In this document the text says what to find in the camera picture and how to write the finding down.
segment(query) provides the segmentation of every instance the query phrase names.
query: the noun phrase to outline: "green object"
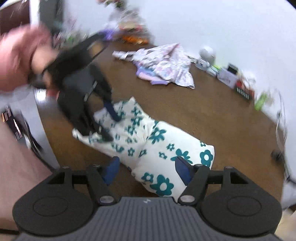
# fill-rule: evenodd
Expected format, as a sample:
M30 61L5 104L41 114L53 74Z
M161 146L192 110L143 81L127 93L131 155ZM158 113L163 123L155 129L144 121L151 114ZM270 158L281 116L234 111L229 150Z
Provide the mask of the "green object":
M255 110L257 111L261 110L266 100L267 100L267 94L263 92L255 103Z
M221 69L221 67L219 67L218 65L213 65L213 67L215 67L217 70Z

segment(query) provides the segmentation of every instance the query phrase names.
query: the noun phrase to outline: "white wall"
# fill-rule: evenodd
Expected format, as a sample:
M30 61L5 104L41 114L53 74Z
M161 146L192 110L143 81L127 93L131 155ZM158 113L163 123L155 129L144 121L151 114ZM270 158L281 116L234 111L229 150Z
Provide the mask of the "white wall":
M77 25L96 32L112 7L96 0L66 0ZM287 160L296 178L296 10L286 0L129 0L154 35L156 45L180 42L191 56L203 45L217 52L216 63L229 62L257 78L256 90L280 90L287 115ZM279 100L264 112L272 119Z
M65 0L64 1L64 20L76 18L76 27L83 31L95 33L103 29L113 7L100 5L96 0Z

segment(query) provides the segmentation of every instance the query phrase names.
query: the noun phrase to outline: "pillowcase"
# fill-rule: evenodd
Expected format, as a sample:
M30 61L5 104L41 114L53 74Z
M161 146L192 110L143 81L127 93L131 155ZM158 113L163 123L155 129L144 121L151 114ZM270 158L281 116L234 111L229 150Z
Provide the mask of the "pillowcase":
M172 196L177 201L186 186L175 170L175 159L183 157L188 163L212 167L214 147L194 138L181 129L156 121L144 145L132 175L149 191L158 196Z
M94 115L98 123L114 138L113 142L103 142L97 133L84 137L77 129L73 129L72 135L110 157L118 156L121 163L133 170L153 130L154 120L142 110L133 97L129 101L116 103L114 109L122 116L120 122L115 122L106 109Z
M166 122L150 118L133 97L115 104L114 109L122 116L118 123L106 109L95 113L95 119L111 134L113 142L103 142L97 133L84 137L77 129L73 129L72 134L110 157L118 156L149 192L179 198L186 186L175 170L177 156L192 165L211 168L215 157L213 146Z

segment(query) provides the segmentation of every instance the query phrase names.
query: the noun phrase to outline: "circular pad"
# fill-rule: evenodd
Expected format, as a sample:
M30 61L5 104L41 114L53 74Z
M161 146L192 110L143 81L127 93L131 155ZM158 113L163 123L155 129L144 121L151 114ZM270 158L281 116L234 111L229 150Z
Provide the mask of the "circular pad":
M218 231L245 237L274 233L282 214L281 206L273 196L250 185L232 186L212 193L204 199L201 212Z
M21 197L12 214L20 231L48 237L77 230L92 212L92 201L72 187L41 185Z

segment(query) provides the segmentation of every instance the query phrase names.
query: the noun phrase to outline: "fabric pile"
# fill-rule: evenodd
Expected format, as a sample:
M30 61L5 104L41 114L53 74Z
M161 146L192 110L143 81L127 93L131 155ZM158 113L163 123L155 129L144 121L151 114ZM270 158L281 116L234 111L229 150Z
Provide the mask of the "fabric pile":
M189 72L191 62L179 43L163 45L136 52L114 51L115 58L133 61L137 66L137 76L152 85L167 85L173 82L179 86L195 89Z
M95 114L95 119L113 136L113 142L103 142L97 133L82 136L77 129L72 134L110 157L118 156L149 192L178 200L186 188L175 170L178 156L192 165L212 167L215 157L213 146L164 121L152 119L133 97L115 104L114 109L122 116L118 123L105 109Z

